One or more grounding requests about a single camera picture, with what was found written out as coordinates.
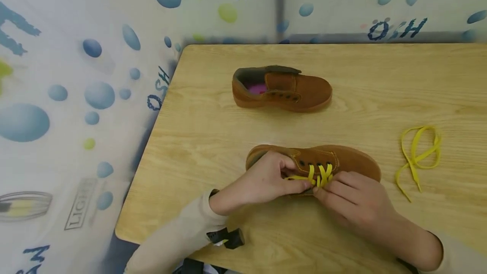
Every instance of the shoelace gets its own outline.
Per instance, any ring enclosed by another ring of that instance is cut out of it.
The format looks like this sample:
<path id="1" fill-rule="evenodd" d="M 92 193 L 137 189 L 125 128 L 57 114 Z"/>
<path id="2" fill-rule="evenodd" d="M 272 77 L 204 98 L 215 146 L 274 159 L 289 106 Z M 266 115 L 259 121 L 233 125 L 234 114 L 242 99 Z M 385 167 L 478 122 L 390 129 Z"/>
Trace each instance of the shoelace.
<path id="1" fill-rule="evenodd" d="M 323 167 L 323 165 L 317 165 L 318 169 L 320 169 L 320 174 L 317 177 L 317 180 L 314 181 L 314 176 L 315 176 L 315 167 L 314 165 L 309 166 L 309 174 L 308 177 L 302 177 L 301 175 L 292 175 L 291 177 L 285 178 L 285 180 L 309 180 L 311 184 L 316 185 L 317 187 L 324 187 L 328 182 L 332 180 L 332 170 L 333 166 L 330 163 L 326 164 L 326 169 Z"/>
<path id="2" fill-rule="evenodd" d="M 409 158 L 409 156 L 406 153 L 406 149 L 404 148 L 404 137 L 410 131 L 413 131 L 416 129 L 418 129 L 418 131 L 417 131 L 416 135 L 414 135 L 413 142 L 411 143 L 411 158 Z M 433 135 L 435 136 L 433 139 L 433 146 L 430 149 L 428 149 L 427 151 L 423 152 L 421 155 L 417 156 L 416 150 L 418 147 L 419 140 L 421 139 L 421 135 L 423 134 L 423 132 L 425 132 L 426 130 L 431 130 L 433 132 Z M 434 126 L 413 127 L 412 129 L 407 129 L 402 133 L 402 135 L 401 135 L 401 150 L 402 150 L 402 153 L 404 155 L 404 158 L 406 158 L 407 163 L 403 167 L 399 168 L 399 170 L 396 172 L 395 183 L 396 183 L 397 187 L 400 189 L 400 191 L 404 194 L 404 196 L 406 196 L 406 198 L 409 200 L 409 202 L 412 203 L 411 199 L 409 198 L 409 196 L 406 194 L 406 192 L 403 190 L 403 188 L 399 184 L 399 175 L 400 175 L 401 171 L 403 171 L 403 169 L 405 169 L 407 167 L 409 167 L 411 169 L 411 174 L 413 175 L 413 180 L 416 183 L 419 192 L 422 193 L 421 185 L 419 184 L 418 172 L 417 172 L 416 168 L 432 169 L 432 168 L 435 168 L 436 166 L 438 166 L 438 164 L 440 163 L 440 155 L 441 155 L 440 145 L 441 145 L 441 136 L 436 131 L 436 128 Z M 419 164 L 419 161 L 427 158 L 433 152 L 436 153 L 436 160 L 433 163 L 433 165 L 424 166 L 424 165 Z"/>

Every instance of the decorated wall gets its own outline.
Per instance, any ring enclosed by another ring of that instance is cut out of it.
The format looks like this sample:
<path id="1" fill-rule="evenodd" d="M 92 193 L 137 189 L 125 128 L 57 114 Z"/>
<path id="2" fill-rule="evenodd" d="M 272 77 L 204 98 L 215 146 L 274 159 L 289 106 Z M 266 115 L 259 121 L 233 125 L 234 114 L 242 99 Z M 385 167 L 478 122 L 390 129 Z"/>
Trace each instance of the decorated wall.
<path id="1" fill-rule="evenodd" d="M 113 230 L 187 44 L 485 41 L 486 17 L 485 0 L 0 0 L 0 272 L 122 273 L 137 245 Z"/>

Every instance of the pink insole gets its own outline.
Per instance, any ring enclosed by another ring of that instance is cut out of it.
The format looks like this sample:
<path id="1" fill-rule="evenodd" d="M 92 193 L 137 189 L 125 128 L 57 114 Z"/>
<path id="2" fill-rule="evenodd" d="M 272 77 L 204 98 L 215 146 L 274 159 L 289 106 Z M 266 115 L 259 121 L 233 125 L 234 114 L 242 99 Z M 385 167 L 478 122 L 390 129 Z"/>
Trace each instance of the pink insole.
<path id="1" fill-rule="evenodd" d="M 247 86 L 247 89 L 250 91 L 252 94 L 263 94 L 264 92 L 267 91 L 267 87 L 265 84 L 253 84 Z"/>

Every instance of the sleeve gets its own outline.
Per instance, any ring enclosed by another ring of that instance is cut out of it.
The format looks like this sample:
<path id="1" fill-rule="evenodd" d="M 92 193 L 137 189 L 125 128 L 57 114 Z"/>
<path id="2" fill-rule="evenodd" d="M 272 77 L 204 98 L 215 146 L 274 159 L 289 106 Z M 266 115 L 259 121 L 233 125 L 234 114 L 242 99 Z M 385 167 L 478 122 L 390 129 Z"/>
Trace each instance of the sleeve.
<path id="1" fill-rule="evenodd" d="M 443 260 L 435 271 L 422 274 L 487 274 L 487 258 L 455 239 L 433 233 L 443 245 Z"/>
<path id="2" fill-rule="evenodd" d="M 179 216 L 150 235 L 127 263 L 125 274 L 171 273 L 177 263 L 210 243 L 208 232 L 223 229 L 226 216 L 215 214 L 208 191 L 188 204 Z"/>

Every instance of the brown suede shoe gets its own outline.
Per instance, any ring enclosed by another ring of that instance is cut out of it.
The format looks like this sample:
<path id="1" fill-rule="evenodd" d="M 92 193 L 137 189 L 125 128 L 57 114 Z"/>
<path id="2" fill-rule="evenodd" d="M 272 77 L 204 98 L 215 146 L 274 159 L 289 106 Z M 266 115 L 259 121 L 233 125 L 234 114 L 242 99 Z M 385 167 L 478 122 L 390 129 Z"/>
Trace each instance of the brown suede shoe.
<path id="1" fill-rule="evenodd" d="M 232 80 L 237 106 L 276 106 L 295 112 L 318 110 L 331 100 L 332 86 L 316 76 L 284 66 L 240 68 Z"/>
<path id="2" fill-rule="evenodd" d="M 324 187 L 340 171 L 355 171 L 380 181 L 379 165 L 366 153 L 351 147 L 321 145 L 311 148 L 286 148 L 275 145 L 255 146 L 247 156 L 246 170 L 268 151 L 282 153 L 293 159 L 296 169 L 283 171 L 291 179 L 308 179 L 313 185 Z M 313 194 L 307 190 L 303 194 Z"/>

